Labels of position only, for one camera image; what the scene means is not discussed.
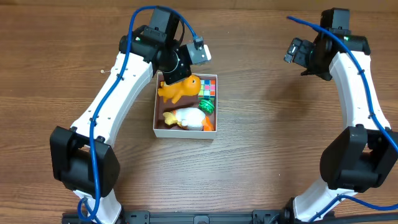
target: toy duck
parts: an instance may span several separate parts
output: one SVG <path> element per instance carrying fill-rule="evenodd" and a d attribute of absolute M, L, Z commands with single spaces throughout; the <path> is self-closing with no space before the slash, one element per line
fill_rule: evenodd
<path fill-rule="evenodd" d="M 180 100 L 181 96 L 195 96 L 200 91 L 200 79 L 196 75 L 191 75 L 181 82 L 174 83 L 173 85 L 167 85 L 165 82 L 160 83 L 160 87 L 157 90 L 159 96 L 163 96 L 163 102 L 172 99 L 172 103 L 176 104 Z"/>
<path fill-rule="evenodd" d="M 214 131 L 209 117 L 198 108 L 182 108 L 171 112 L 164 112 L 164 122 L 167 125 L 178 124 L 190 131 Z"/>

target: wooden table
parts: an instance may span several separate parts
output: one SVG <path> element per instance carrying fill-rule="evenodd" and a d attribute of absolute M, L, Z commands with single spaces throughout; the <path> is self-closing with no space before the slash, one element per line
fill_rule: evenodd
<path fill-rule="evenodd" d="M 102 87 L 127 33 L 130 8 L 0 6 L 0 223 L 59 223 L 78 198 L 52 175 L 49 137 L 69 127 Z M 125 209 L 152 212 L 279 209 L 319 176 L 323 150 L 342 131 L 333 82 L 301 77 L 283 57 L 320 11 L 181 10 L 210 46 L 213 61 L 192 67 L 219 78 L 214 141 L 156 139 L 155 80 L 123 122 L 114 151 L 115 186 Z M 149 12 L 136 25 L 148 24 Z M 351 12 L 351 30 L 372 50 L 377 96 L 398 126 L 398 14 Z M 358 198 L 398 202 L 398 169 Z M 352 202 L 338 215 L 374 212 Z"/>

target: orange toy animal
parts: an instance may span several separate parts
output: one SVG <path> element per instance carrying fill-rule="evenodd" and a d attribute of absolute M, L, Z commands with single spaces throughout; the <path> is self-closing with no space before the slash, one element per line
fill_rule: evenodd
<path fill-rule="evenodd" d="M 200 91 L 200 79 L 196 75 L 191 75 L 181 82 L 168 85 L 165 82 L 160 83 L 160 87 L 157 90 L 159 96 L 163 96 L 163 102 L 172 99 L 172 103 L 176 104 L 180 100 L 181 96 L 195 96 Z"/>

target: robotic arm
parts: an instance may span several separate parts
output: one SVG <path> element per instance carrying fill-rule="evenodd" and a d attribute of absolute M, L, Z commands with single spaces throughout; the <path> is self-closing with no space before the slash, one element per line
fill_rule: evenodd
<path fill-rule="evenodd" d="M 295 219 L 304 222 L 321 220 L 344 200 L 335 200 L 337 196 L 354 196 L 370 187 L 379 187 L 397 160 L 394 148 L 369 114 L 367 97 L 371 97 L 374 115 L 382 127 L 395 141 L 398 140 L 397 133 L 391 131 L 377 100 L 371 79 L 368 41 L 365 37 L 351 35 L 348 10 L 333 8 L 323 11 L 320 24 L 352 51 L 365 70 L 370 96 L 366 94 L 354 62 L 335 40 L 319 33 L 313 43 L 298 38 L 292 41 L 285 55 L 286 62 L 307 68 L 302 75 L 316 75 L 326 81 L 334 79 L 345 130 L 323 152 L 321 177 L 304 194 L 288 203 L 285 209 L 294 216 L 285 219 L 285 223 L 294 223 Z M 370 153 L 363 152 L 366 145 Z"/>
<path fill-rule="evenodd" d="M 180 21 L 183 34 L 177 41 L 174 36 Z M 95 119 L 93 137 L 96 140 L 101 189 L 96 217 L 101 223 L 123 220 L 122 206 L 113 191 L 120 165 L 112 148 L 121 123 L 137 95 L 158 69 L 163 71 L 166 84 L 171 85 L 192 74 L 190 65 L 205 63 L 211 59 L 202 37 L 195 36 L 193 43 L 181 45 L 184 25 L 177 12 L 165 7 L 155 8 L 149 26 L 141 26 L 132 33 L 129 50 L 126 50 L 127 36 L 122 37 L 119 43 L 120 52 L 111 74 L 88 109 L 73 122 L 70 129 L 57 126 L 50 137 L 54 177 L 80 198 L 86 198 L 87 204 L 93 208 L 96 202 L 93 164 L 90 154 L 81 148 L 90 145 L 90 123 L 95 110 L 115 81 L 121 78 Z M 129 54 L 129 58 L 123 77 L 119 77 L 126 54 Z"/>

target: box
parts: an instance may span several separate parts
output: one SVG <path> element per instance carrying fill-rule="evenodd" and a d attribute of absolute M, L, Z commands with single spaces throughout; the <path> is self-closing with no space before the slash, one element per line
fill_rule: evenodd
<path fill-rule="evenodd" d="M 194 74 L 200 78 L 200 80 L 215 80 L 216 90 L 213 101 L 214 112 L 209 115 L 206 114 L 214 126 L 214 131 L 189 131 L 179 126 L 168 126 L 164 123 L 163 112 L 169 112 L 179 108 L 195 107 L 197 108 L 200 102 L 199 96 L 182 96 L 181 99 L 173 104 L 171 100 L 166 103 L 163 102 L 162 97 L 157 94 L 157 90 L 160 88 L 160 82 L 164 81 L 163 74 L 157 73 L 157 88 L 155 95 L 155 113 L 154 113 L 154 132 L 158 138 L 193 138 L 193 139 L 215 139 L 217 134 L 217 111 L 218 111 L 218 79 L 217 75 L 209 74 Z"/>

